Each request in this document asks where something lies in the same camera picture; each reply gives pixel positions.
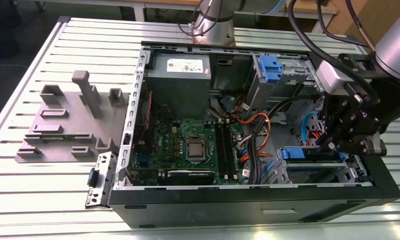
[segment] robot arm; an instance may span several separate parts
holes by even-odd
[[[235,12],[278,12],[286,0],[203,0],[200,14],[191,25],[194,42],[207,45],[232,45],[235,43]]]
[[[380,134],[400,118],[400,18],[370,55],[340,54],[339,61],[368,81],[379,103],[366,104],[368,94],[327,61],[318,68],[326,89],[324,134],[318,140],[331,148],[356,155],[386,155]]]

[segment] orange wire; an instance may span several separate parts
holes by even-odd
[[[260,156],[260,157],[272,157],[274,155],[270,154],[270,153],[266,153],[266,152],[260,152],[260,153],[259,153],[259,156]],[[243,155],[243,157],[240,158],[240,162],[244,163],[248,159],[250,159],[250,155],[246,153],[246,154]]]
[[[316,132],[312,132],[311,134],[315,136],[316,139],[320,137]]]
[[[263,112],[255,114],[248,120],[243,120],[240,118],[240,116],[239,116],[239,110],[240,110],[240,107],[242,107],[243,103],[246,102],[246,100],[247,100],[247,96],[243,97],[242,103],[238,106],[238,108],[235,109],[235,117],[236,117],[239,123],[242,123],[242,124],[250,124],[250,123],[252,123],[259,116],[263,116],[266,118],[266,122],[267,122],[267,125],[268,125],[268,132],[267,132],[267,136],[266,136],[264,142],[262,143],[262,145],[258,148],[258,151],[262,151],[266,148],[267,143],[268,143],[268,138],[270,138],[270,134],[271,134],[271,131],[272,131],[272,124],[271,124],[271,120],[268,118],[268,115],[266,113],[263,113]]]

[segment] white table leg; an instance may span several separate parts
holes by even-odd
[[[323,22],[324,22],[324,26],[328,26],[330,25],[330,22],[334,18],[334,15],[332,14],[324,14],[323,15]],[[311,31],[312,33],[315,34],[323,34],[323,29],[320,27],[320,22],[318,20],[318,22],[315,23],[315,26],[314,26],[314,29]]]
[[[135,11],[135,20],[138,22],[146,22],[146,14],[144,14],[146,4],[142,2],[134,2],[132,5]]]

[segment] aluminum table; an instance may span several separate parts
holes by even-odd
[[[310,37],[330,54],[363,53],[320,34]],[[292,32],[235,29],[236,45],[307,50]],[[112,210],[86,210],[87,179],[95,163],[15,161],[47,84],[78,91],[75,70],[91,72],[100,92],[131,92],[142,41],[190,43],[176,24],[72,18],[56,24],[0,114],[0,237],[32,239],[400,239],[400,200],[327,223],[131,230]],[[400,119],[383,135],[383,158],[400,187]]]

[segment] motherboard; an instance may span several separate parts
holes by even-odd
[[[243,184],[236,143],[238,123],[203,120],[158,120],[152,151],[138,152],[128,169],[138,186]]]

